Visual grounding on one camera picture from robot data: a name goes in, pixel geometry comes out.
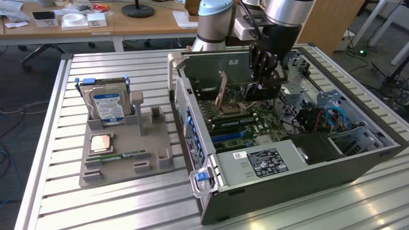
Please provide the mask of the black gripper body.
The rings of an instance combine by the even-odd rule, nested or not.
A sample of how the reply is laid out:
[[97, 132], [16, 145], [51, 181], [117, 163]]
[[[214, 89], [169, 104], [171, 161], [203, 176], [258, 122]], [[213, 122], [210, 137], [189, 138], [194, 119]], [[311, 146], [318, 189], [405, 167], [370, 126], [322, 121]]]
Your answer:
[[277, 59], [282, 61], [294, 45], [298, 34], [299, 25], [293, 27], [281, 26], [278, 24], [267, 25], [262, 29], [263, 37], [255, 39], [251, 45], [275, 55]]

